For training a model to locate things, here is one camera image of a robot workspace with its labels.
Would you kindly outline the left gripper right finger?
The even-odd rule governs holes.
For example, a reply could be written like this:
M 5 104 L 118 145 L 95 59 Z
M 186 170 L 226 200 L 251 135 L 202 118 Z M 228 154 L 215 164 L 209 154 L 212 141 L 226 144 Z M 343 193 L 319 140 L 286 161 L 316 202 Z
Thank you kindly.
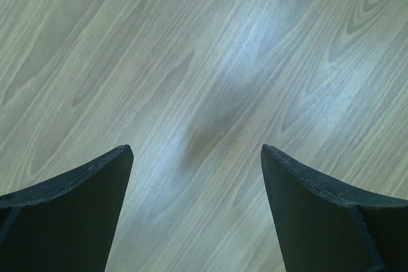
M 287 271 L 406 271 L 407 201 L 264 145 L 261 168 Z

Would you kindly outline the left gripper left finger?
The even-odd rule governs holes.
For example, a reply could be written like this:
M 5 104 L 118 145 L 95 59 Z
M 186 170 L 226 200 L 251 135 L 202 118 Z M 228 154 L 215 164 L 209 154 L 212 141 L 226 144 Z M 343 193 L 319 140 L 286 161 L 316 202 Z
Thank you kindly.
M 104 271 L 133 152 L 94 160 L 1 196 L 1 271 Z

